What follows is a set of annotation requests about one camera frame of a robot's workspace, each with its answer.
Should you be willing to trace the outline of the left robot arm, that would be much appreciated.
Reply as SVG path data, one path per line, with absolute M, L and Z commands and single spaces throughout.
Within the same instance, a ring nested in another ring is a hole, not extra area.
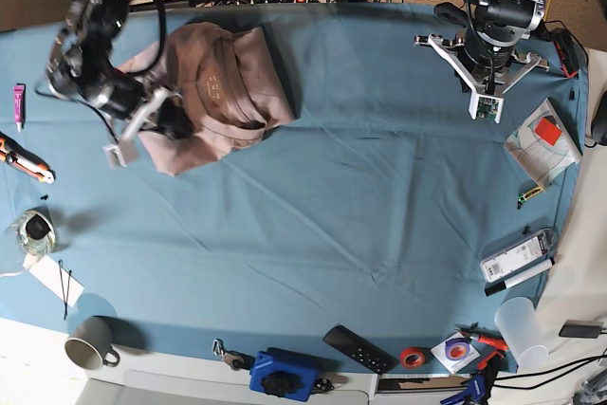
M 448 2 L 433 9 L 435 16 L 462 28 L 455 38 L 417 35 L 414 43 L 445 57 L 463 90 L 489 111 L 506 92 L 512 62 L 521 64 L 524 74 L 537 67 L 549 69 L 548 61 L 540 55 L 529 52 L 523 56 L 516 51 L 517 44 L 542 23 L 546 0 L 463 1 L 462 9 Z

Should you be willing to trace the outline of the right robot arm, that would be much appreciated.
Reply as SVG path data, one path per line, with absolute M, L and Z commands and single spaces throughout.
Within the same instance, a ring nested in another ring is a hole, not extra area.
M 55 38 L 46 67 L 46 96 L 81 104 L 101 118 L 114 144 L 128 135 L 153 132 L 170 139 L 193 132 L 178 93 L 158 83 L 167 41 L 167 14 L 156 7 L 159 38 L 148 63 L 122 71 L 110 61 L 113 41 L 120 34 L 131 0 L 74 0 Z

